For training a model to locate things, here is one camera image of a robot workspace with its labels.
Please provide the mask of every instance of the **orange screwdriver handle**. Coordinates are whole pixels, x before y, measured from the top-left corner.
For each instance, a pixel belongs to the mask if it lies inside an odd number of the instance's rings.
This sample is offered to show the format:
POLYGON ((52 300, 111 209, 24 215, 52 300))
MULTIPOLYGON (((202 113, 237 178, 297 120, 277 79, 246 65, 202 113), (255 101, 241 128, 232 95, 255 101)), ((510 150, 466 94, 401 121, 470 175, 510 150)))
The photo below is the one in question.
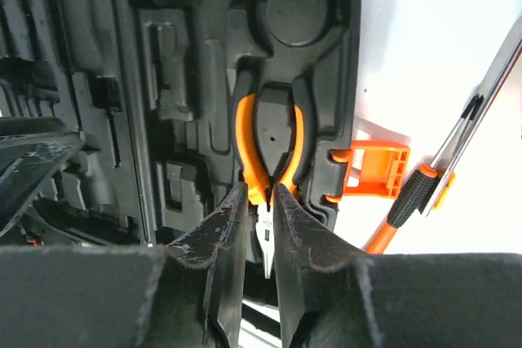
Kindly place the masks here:
POLYGON ((316 137, 316 116, 307 81, 295 79, 292 85, 295 112, 295 143, 292 158, 279 183, 285 185, 294 196, 312 162, 316 137))
POLYGON ((242 71, 232 97, 232 145, 248 185, 248 199, 252 205, 260 205, 267 202, 270 179, 255 145, 253 88, 254 75, 242 71))
POLYGON ((365 251, 371 254, 383 254, 390 242, 392 242, 396 233, 396 227, 390 226, 388 222, 384 222, 384 224, 374 233, 371 240, 369 240, 365 251))
POLYGON ((392 241, 399 227, 418 209, 437 179, 437 170, 420 165, 402 187, 399 197, 391 206, 386 222, 375 232, 365 251, 382 254, 392 241))

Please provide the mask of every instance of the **black rubber grip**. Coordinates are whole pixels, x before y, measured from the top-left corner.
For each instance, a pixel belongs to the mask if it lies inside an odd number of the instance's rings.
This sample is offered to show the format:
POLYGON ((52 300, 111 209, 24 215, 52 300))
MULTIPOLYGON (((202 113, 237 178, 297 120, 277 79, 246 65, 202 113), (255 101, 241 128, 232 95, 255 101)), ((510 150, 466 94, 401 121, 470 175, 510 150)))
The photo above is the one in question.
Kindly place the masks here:
POLYGON ((293 177, 294 184, 300 184, 307 175, 312 164, 313 153, 316 146, 316 111, 313 98, 310 94, 307 80, 304 77, 297 77, 292 85, 294 105, 303 114, 304 122, 304 145, 301 161, 293 177))
POLYGON ((232 106, 230 107, 230 113, 232 114, 229 122, 230 127, 230 135, 232 136, 232 148, 234 150, 234 155, 236 156, 237 161, 239 162, 241 169, 243 170, 243 162, 240 159, 239 147, 237 146, 236 140, 236 116, 237 116, 237 107, 243 98, 247 95, 251 94, 254 90, 256 80, 254 78, 254 74, 249 70, 241 71, 237 75, 236 86, 234 87, 234 92, 232 94, 232 106))
POLYGON ((430 191, 426 194, 426 197, 424 197, 424 200, 421 202, 420 206, 418 207, 418 210, 422 214, 424 212, 424 209, 427 206, 428 201, 431 199, 431 195, 436 190, 436 188, 439 186, 441 178, 437 177, 433 179, 433 184, 431 185, 430 191))
POLYGON ((427 177, 419 170, 415 170, 400 190, 399 197, 391 206, 390 213, 387 216, 388 224, 395 228, 405 224, 412 213, 420 207, 436 180, 437 178, 427 177))

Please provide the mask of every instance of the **pliers jaw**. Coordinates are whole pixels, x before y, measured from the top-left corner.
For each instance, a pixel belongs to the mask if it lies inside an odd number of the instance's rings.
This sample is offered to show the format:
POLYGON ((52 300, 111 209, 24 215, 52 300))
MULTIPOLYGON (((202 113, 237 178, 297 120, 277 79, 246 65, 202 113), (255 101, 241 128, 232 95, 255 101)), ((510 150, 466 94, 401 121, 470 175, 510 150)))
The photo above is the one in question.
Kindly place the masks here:
POLYGON ((274 243, 273 212, 268 210, 266 203, 262 203, 258 206, 258 221, 255 225, 255 232, 259 245, 263 250, 264 278, 270 280, 274 265, 276 245, 274 243))

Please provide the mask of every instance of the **screwdriver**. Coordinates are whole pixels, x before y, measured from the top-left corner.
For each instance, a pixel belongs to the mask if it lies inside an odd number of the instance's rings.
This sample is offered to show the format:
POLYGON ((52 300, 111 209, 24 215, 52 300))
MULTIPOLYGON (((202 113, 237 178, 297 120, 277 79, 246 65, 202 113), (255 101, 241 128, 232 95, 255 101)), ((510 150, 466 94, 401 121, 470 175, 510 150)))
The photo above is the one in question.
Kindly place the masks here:
POLYGON ((395 236, 397 229, 401 227, 409 217, 418 209, 429 196, 438 183, 437 166, 444 156, 448 146, 454 141, 455 136, 462 128, 465 121, 472 121, 473 113, 482 103, 481 95, 474 95, 466 108, 462 111, 457 123, 449 133, 448 137, 433 157, 430 165, 420 165, 408 178, 406 184, 400 190, 399 197, 391 206, 386 222, 378 228, 365 251, 372 254, 382 254, 395 236))
POLYGON ((480 105, 480 110, 476 113, 476 120, 472 122, 469 130, 463 133, 462 141, 459 142, 458 146, 453 152, 451 161, 448 164, 447 170, 438 181, 436 188, 430 193, 430 198, 426 203, 426 206, 422 210, 423 216, 428 216, 433 206, 437 202, 439 195, 444 191, 446 183, 449 181, 450 176, 453 174, 455 166, 459 162, 462 154, 466 150, 470 143, 473 135, 477 131, 480 123, 484 120, 486 112, 489 110, 493 101, 498 95, 500 89, 504 85, 504 82, 511 73, 511 70, 515 66, 522 54, 522 17, 515 22, 511 30, 506 36, 504 43, 498 50, 495 59, 489 66, 488 72, 484 76, 484 79, 479 85, 479 89, 484 91, 483 100, 484 104, 480 105))
MULTIPOLYGON (((475 124, 475 117, 476 114, 479 112, 479 109, 482 107, 482 104, 484 103, 484 96, 479 95, 479 98, 476 100, 475 107, 473 108, 473 111, 471 112, 469 121, 464 126, 464 130, 461 132, 460 137, 458 138, 457 145, 455 146, 455 149, 453 151, 453 155, 450 158, 450 164, 454 160, 456 156, 456 152, 459 150, 461 146, 464 145, 464 143, 467 141, 469 137, 469 131, 472 128, 472 126, 475 124)), ((455 180, 455 173, 453 172, 453 169, 449 169, 448 167, 445 167, 443 169, 439 169, 437 167, 438 176, 433 183, 433 186, 431 190, 427 193, 426 199, 422 201, 421 205, 418 207, 418 210, 420 211, 422 216, 427 216, 427 213, 431 209, 434 209, 438 203, 441 202, 442 199, 444 199, 446 192, 449 190, 449 187, 451 186, 451 183, 455 180), (440 192, 437 192, 437 189, 440 187, 440 182, 443 178, 446 178, 446 184, 442 188, 440 192)))

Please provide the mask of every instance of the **pliers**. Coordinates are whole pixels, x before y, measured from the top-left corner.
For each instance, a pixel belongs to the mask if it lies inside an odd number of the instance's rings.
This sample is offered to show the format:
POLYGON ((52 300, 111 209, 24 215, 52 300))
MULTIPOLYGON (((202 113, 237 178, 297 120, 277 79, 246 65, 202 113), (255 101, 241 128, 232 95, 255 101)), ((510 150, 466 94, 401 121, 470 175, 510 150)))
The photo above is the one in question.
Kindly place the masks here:
POLYGON ((280 178, 270 178, 259 156, 254 134, 255 103, 258 82, 250 70, 237 77, 232 96, 232 140, 236 157, 248 185, 248 198, 258 206, 256 234, 263 250, 263 269, 270 279, 274 263, 273 194, 274 183, 285 185, 297 197, 297 186, 303 181, 310 167, 316 131, 315 111, 307 80, 297 77, 291 85, 294 106, 294 147, 290 162, 280 178))

